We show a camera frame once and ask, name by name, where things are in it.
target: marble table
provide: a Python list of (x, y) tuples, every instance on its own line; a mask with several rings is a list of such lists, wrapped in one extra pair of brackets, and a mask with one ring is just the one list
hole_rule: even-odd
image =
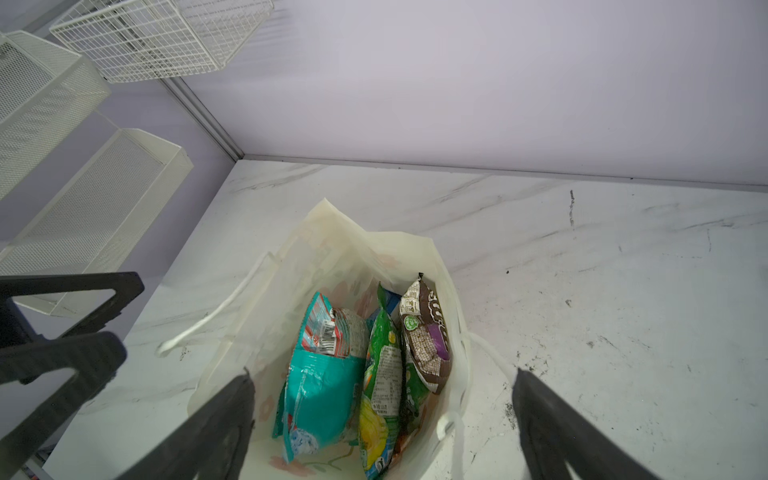
[[(764, 478), (768, 194), (558, 178), (240, 161), (45, 470), (113, 478), (187, 417), (239, 306), (165, 358), (327, 197), (367, 230), (434, 239), (468, 327), (662, 478)], [(480, 349), (466, 478), (523, 471), (510, 385)], [(449, 477), (444, 449), (426, 478)], [(250, 478), (243, 471), (241, 478)]]

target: white rope handle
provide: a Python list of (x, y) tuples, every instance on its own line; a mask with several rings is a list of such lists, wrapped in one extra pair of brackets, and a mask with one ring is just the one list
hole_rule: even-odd
[(195, 323), (188, 329), (184, 330), (182, 333), (179, 333), (174, 338), (170, 340), (166, 340), (165, 342), (162, 342), (160, 345), (158, 345), (157, 349), (154, 351), (155, 356), (160, 356), (160, 357), (166, 356), (172, 349), (176, 348), (179, 345), (179, 343), (181, 343), (184, 339), (186, 339), (188, 336), (198, 331), (206, 323), (210, 322), (216, 315), (221, 313), (221, 310), (224, 310), (225, 308), (227, 308), (230, 305), (230, 303), (232, 303), (237, 298), (237, 296), (240, 295), (243, 292), (243, 290), (245, 290), (246, 285), (253, 279), (253, 276), (256, 274), (256, 271), (259, 269), (259, 266), (264, 261), (264, 257), (266, 257), (266, 253), (261, 257), (259, 257), (259, 259), (250, 268), (250, 271), (245, 276), (245, 278), (243, 278), (243, 281), (240, 282), (240, 285), (238, 285), (237, 288), (218, 307), (216, 307), (216, 309), (213, 312), (204, 316), (202, 319), (198, 320), (197, 323)]
[[(496, 366), (504, 373), (509, 380), (510, 385), (515, 384), (517, 379), (517, 372), (510, 366), (501, 355), (491, 346), (484, 338), (472, 332), (468, 332), (469, 339), (482, 348), (488, 356), (490, 356), (495, 362)], [(451, 464), (451, 476), (453, 480), (464, 479), (464, 422), (462, 421), (462, 415), (459, 412), (451, 411), (446, 412), (437, 421), (437, 438), (442, 441), (448, 435), (448, 429), (454, 425), (453, 430), (453, 462)]]

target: white plastic bag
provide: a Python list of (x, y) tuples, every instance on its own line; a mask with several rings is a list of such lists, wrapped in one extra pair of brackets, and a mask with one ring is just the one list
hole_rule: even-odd
[[(419, 272), (435, 283), (451, 342), (453, 365), (435, 408), (416, 439), (386, 477), (420, 478), (445, 440), (445, 427), (463, 414), (471, 378), (468, 332), (456, 289), (435, 244), (402, 232), (366, 232), (323, 200), (291, 233), (275, 255), (266, 255), (247, 291), (252, 298), (221, 340), (188, 405), (191, 414), (246, 369), (256, 386), (251, 434), (241, 478), (364, 479), (359, 448), (346, 443), (316, 455), (300, 455), (286, 465), (282, 440), (272, 439), (280, 389), (293, 345), (313, 294), (320, 291), (336, 307), (365, 318), (376, 306), (376, 286), (404, 293)], [(438, 435), (439, 420), (442, 432)]]

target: white mesh shelf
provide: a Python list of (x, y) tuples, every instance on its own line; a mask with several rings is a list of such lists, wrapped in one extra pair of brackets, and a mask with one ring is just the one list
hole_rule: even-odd
[(83, 55), (25, 31), (0, 34), (0, 198), (109, 93)]
[(270, 15), (272, 0), (81, 0), (51, 27), (111, 82), (220, 70)]
[[(192, 170), (182, 147), (119, 130), (0, 252), (0, 275), (104, 273), (120, 268)], [(82, 317), (95, 293), (16, 297), (54, 316)]]

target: metal grid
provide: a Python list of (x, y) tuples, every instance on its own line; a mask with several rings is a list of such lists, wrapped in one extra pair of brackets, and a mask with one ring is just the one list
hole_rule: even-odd
[[(144, 131), (120, 130), (0, 252), (0, 275), (115, 271), (191, 169), (183, 148)], [(51, 314), (72, 295), (18, 302)], [(69, 303), (68, 312), (84, 312)]]
[(109, 93), (82, 55), (24, 31), (0, 34), (0, 198)]
[(111, 82), (223, 68), (274, 6), (272, 0), (81, 0), (51, 27)]

